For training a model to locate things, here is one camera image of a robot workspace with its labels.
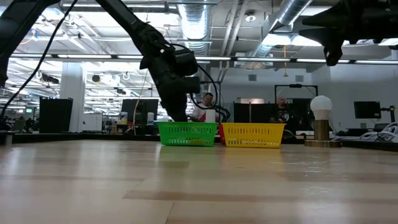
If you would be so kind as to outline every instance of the white column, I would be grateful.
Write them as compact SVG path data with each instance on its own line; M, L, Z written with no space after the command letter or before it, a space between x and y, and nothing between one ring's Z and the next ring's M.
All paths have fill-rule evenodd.
M69 131L81 132L85 109L86 72L82 63L63 62L60 98L73 99Z

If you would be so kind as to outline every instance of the silver duct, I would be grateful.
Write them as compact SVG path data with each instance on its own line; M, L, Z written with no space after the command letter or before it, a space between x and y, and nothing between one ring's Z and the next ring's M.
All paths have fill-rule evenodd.
M270 30L293 24L311 2L312 0L284 0L281 4L280 10L277 12L278 16L276 17L276 21L270 22L267 21L269 19L267 18L264 22L264 25L267 26L263 27L263 31L266 30L266 32L264 32L264 38L266 38ZM272 45L260 43L256 50L252 52L251 56L265 57L272 48Z
M199 4L178 5L181 15L181 28L184 37L188 40L203 40L208 37L210 7ZM187 43L188 48L195 55L207 55L209 43Z
M290 25L296 21L299 15L311 2L312 0L284 0L281 4L277 20L283 26Z

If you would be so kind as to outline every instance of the black monitor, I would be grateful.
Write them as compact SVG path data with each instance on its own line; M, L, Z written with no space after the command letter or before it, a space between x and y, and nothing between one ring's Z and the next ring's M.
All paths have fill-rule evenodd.
M379 119L381 118L380 102L357 101L354 102L356 119Z
M123 100L122 112L127 112L127 120L134 121L134 109L136 107L137 100ZM156 99L145 99L139 100L136 111L136 123L145 125L147 124L148 112L154 114L154 120L157 118L157 107L159 100Z

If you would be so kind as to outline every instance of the desk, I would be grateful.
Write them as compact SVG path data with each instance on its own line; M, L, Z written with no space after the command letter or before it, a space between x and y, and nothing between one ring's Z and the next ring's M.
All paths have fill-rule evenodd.
M2 224L398 223L393 152L82 140L0 155Z

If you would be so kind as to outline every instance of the wall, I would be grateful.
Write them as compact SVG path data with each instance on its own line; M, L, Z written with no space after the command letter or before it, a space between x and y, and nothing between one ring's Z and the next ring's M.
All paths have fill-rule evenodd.
M216 80L218 78L219 69L211 68L211 76ZM279 69L254 69L247 70L244 68L229 68L223 80L223 85L239 85L239 86L264 86L275 84L293 84L296 83L295 76L303 75L304 82L301 84L311 84L311 73L307 73L306 69L287 69L288 77L284 77L285 70ZM250 82L248 75L257 75L256 82Z
M313 93L306 88L288 88L278 87L278 95L286 98L313 98ZM264 102L275 102L275 93L273 85L264 86L238 86L238 85L222 85L221 94L226 103L232 103L237 98L260 98Z
M398 106L396 66L324 66L312 73L312 82L319 86L320 95L332 100L331 120L338 131L360 128L361 123L366 123L368 128L372 128L375 123L390 123L389 112L382 112L380 120L356 119L354 101L380 101L382 107Z

